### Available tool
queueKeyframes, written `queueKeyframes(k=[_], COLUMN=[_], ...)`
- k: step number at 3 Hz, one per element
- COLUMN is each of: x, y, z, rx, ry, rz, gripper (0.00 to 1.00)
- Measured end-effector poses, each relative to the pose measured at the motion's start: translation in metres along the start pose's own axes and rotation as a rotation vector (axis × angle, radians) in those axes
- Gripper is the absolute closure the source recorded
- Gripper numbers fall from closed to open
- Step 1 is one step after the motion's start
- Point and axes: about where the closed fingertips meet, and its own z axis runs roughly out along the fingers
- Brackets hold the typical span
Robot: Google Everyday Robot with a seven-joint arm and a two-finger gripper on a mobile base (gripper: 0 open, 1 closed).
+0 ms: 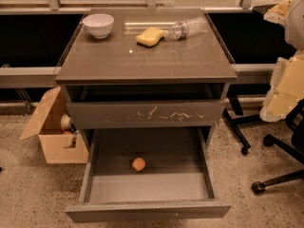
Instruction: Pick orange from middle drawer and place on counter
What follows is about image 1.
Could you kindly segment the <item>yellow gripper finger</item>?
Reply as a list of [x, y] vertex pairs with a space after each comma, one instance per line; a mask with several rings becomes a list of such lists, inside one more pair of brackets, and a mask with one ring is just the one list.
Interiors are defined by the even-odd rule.
[[265, 21], [286, 27], [288, 25], [291, 6], [294, 0], [283, 0], [266, 11]]
[[259, 117], [264, 122], [278, 122], [304, 99], [304, 53], [298, 51], [290, 59], [279, 58], [272, 73]]

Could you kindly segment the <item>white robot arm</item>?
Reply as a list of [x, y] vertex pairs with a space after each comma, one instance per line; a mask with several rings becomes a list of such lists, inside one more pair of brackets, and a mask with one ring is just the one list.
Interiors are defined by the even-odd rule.
[[285, 28], [285, 41], [296, 49], [290, 59], [278, 58], [259, 117], [264, 122], [285, 119], [304, 99], [304, 0], [283, 0], [268, 9], [268, 22]]

